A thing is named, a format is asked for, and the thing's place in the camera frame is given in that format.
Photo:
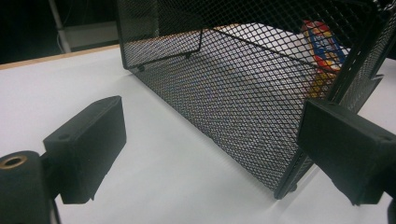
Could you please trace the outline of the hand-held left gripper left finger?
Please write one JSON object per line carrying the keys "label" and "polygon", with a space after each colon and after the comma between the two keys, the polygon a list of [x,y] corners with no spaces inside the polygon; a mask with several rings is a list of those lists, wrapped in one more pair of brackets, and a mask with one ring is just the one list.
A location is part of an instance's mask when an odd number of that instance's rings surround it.
{"label": "hand-held left gripper left finger", "polygon": [[88,105],[44,139],[51,194],[65,204],[93,199],[126,140],[118,95]]}

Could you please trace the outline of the colourful snack packet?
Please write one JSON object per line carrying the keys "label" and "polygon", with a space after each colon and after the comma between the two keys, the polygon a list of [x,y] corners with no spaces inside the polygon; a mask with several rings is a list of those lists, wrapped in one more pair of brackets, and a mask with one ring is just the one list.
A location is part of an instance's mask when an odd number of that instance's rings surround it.
{"label": "colourful snack packet", "polygon": [[330,27],[322,21],[304,20],[302,34],[317,66],[317,72],[310,85],[309,96],[324,98],[341,71],[346,55],[333,36]]}

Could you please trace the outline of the black wire mesh basket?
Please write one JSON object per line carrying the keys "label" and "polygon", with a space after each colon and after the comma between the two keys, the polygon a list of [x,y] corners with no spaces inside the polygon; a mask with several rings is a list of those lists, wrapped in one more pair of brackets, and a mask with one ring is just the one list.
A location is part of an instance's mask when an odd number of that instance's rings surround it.
{"label": "black wire mesh basket", "polygon": [[114,0],[123,67],[270,189],[311,167],[296,143],[317,72],[304,20],[346,55],[324,98],[359,111],[396,43],[396,0]]}

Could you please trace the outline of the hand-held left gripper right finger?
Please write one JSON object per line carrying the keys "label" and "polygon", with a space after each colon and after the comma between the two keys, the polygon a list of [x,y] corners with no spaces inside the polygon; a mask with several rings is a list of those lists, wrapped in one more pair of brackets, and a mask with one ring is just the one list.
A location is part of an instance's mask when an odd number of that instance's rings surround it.
{"label": "hand-held left gripper right finger", "polygon": [[396,135],[348,109],[308,99],[297,137],[300,149],[354,205],[396,200]]}

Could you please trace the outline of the white metal stand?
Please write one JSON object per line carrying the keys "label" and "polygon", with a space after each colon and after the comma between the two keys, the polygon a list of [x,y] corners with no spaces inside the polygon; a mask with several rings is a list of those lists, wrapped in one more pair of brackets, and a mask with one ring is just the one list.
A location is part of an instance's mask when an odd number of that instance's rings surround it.
{"label": "white metal stand", "polygon": [[61,53],[118,43],[113,0],[47,0]]}

